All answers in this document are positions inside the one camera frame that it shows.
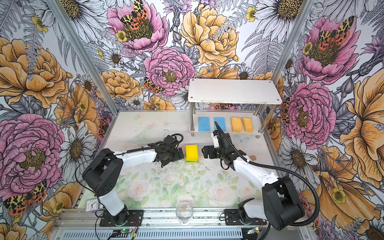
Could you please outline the blue sponge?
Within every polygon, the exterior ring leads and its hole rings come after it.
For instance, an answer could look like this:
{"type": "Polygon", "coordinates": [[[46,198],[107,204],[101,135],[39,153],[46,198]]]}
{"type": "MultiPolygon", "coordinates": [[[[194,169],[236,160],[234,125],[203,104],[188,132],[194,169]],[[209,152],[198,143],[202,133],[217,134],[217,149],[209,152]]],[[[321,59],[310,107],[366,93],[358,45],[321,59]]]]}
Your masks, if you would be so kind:
{"type": "Polygon", "coordinates": [[[211,131],[210,118],[198,117],[198,130],[201,133],[209,133],[211,131]]]}
{"type": "Polygon", "coordinates": [[[222,129],[223,132],[227,131],[225,118],[215,117],[214,122],[216,122],[219,125],[219,127],[222,129]]]}

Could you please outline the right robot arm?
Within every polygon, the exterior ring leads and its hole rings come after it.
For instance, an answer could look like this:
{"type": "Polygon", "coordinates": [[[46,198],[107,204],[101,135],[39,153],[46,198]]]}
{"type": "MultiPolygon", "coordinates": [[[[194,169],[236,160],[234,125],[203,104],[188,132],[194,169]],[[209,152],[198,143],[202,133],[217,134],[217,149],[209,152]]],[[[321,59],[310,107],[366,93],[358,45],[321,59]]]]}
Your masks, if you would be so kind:
{"type": "Polygon", "coordinates": [[[280,231],[305,215],[295,186],[288,176],[279,178],[275,173],[256,166],[245,152],[234,147],[228,133],[215,130],[211,136],[213,144],[202,149],[204,158],[220,159],[221,163],[245,176],[262,193],[261,200],[248,198],[239,204],[238,215],[244,224],[256,219],[266,220],[280,231]]]}

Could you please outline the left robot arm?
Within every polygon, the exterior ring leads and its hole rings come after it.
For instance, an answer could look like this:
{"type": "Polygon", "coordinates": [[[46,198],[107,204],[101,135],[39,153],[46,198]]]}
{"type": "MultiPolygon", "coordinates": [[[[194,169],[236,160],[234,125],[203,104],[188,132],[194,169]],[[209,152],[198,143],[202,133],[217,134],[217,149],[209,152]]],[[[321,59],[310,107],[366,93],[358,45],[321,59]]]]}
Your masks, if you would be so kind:
{"type": "Polygon", "coordinates": [[[120,173],[141,164],[160,163],[163,168],[169,163],[182,160],[184,153],[179,144],[183,140],[182,134],[173,134],[162,141],[124,152],[113,152],[106,148],[91,161],[83,171],[82,178],[104,206],[112,224],[122,226],[130,218],[129,211],[117,192],[120,173]]]}

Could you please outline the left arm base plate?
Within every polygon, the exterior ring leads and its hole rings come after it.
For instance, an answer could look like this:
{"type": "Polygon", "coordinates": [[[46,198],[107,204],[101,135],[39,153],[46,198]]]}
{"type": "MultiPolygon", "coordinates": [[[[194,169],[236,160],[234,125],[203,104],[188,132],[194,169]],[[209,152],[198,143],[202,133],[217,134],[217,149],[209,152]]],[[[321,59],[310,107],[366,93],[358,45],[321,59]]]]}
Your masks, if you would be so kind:
{"type": "Polygon", "coordinates": [[[100,227],[140,227],[142,225],[144,210],[123,209],[116,216],[104,210],[99,223],[100,227]]]}

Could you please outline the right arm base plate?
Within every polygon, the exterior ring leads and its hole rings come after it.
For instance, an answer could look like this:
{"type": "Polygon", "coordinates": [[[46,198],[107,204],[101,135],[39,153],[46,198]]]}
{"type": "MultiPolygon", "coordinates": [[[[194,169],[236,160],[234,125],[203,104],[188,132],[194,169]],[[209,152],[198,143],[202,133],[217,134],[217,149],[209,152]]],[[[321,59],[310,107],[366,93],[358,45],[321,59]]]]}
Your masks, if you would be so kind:
{"type": "Polygon", "coordinates": [[[227,226],[261,226],[267,223],[266,220],[248,217],[242,209],[225,209],[224,221],[227,226]]]}

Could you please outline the orange sponge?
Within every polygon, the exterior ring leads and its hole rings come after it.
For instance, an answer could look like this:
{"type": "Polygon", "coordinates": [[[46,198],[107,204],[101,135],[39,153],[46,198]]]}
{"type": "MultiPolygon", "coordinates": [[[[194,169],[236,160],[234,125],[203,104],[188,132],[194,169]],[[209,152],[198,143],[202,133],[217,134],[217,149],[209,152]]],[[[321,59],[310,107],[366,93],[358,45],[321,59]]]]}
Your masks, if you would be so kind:
{"type": "Polygon", "coordinates": [[[238,117],[231,118],[231,128],[234,133],[241,133],[243,130],[242,120],[238,117]]]}
{"type": "Polygon", "coordinates": [[[251,118],[242,118],[242,123],[245,133],[252,133],[254,131],[253,122],[251,118]]]}

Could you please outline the green scrub sponge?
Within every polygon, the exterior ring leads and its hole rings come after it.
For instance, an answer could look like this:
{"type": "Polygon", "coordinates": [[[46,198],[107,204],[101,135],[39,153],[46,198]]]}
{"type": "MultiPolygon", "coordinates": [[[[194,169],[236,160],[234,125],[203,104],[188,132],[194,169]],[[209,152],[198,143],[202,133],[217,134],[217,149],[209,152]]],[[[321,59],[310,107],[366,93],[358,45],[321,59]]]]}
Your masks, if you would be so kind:
{"type": "Polygon", "coordinates": [[[198,162],[189,162],[189,161],[186,161],[186,165],[195,165],[195,164],[198,164],[198,162]]]}

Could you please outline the yellow sponge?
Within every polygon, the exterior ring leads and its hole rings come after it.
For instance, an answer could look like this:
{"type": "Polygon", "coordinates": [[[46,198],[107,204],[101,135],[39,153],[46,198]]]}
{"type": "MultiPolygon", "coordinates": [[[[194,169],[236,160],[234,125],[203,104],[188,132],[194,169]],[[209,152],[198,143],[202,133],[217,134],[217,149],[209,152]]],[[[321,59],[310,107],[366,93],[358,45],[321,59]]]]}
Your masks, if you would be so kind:
{"type": "Polygon", "coordinates": [[[199,149],[197,145],[186,146],[186,161],[197,162],[199,159],[199,149]]]}

